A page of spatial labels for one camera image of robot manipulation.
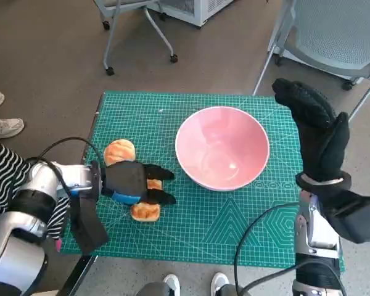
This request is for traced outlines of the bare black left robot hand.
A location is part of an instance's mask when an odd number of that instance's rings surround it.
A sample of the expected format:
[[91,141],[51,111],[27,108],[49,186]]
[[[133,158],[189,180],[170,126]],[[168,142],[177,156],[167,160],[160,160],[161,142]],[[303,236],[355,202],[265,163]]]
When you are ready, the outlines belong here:
[[173,195],[160,189],[149,189],[147,181],[171,181],[174,178],[174,173],[158,165],[122,161],[105,168],[102,195],[126,205],[141,202],[173,205],[176,203]]

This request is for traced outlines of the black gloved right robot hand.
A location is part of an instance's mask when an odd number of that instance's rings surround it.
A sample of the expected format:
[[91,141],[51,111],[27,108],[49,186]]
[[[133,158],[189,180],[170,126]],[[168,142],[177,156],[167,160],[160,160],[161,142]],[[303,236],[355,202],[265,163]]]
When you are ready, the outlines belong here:
[[275,101],[290,109],[297,125],[303,174],[319,183],[343,178],[348,114],[336,114],[321,91],[299,81],[278,78],[272,89]]

